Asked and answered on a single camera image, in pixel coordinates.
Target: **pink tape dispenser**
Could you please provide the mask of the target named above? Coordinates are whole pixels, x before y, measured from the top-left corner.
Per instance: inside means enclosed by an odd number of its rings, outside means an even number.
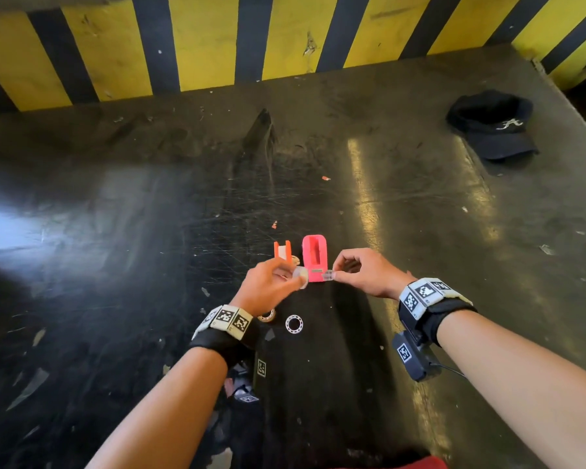
[[[328,244],[322,235],[307,235],[302,240],[304,267],[308,270],[308,281],[325,281],[323,274],[328,270]]]

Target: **beige ring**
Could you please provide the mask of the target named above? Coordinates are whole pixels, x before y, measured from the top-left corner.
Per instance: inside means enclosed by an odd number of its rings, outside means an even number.
[[[266,316],[265,315],[258,316],[258,320],[261,323],[270,323],[274,319],[275,319],[275,309],[272,309],[271,311],[269,311],[269,314]]]

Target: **person's right arm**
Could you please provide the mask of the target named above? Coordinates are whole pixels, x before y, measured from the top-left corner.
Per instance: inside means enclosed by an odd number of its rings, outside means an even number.
[[[343,271],[348,262],[356,273]],[[335,280],[398,299],[415,281],[370,249],[344,250]],[[439,344],[523,442],[552,469],[586,469],[586,371],[471,311],[440,324]]]

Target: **cap brim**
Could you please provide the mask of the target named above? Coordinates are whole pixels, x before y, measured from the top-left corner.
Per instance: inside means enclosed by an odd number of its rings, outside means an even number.
[[[473,132],[467,134],[466,140],[477,156],[485,159],[503,159],[537,150],[536,145],[525,132],[498,135]]]

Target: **forearm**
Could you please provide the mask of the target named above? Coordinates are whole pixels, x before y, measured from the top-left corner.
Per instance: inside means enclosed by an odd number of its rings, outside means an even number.
[[[438,341],[548,467],[586,468],[586,371],[470,311],[448,315]]]
[[[117,426],[87,469],[186,469],[226,372],[215,351],[189,350]]]

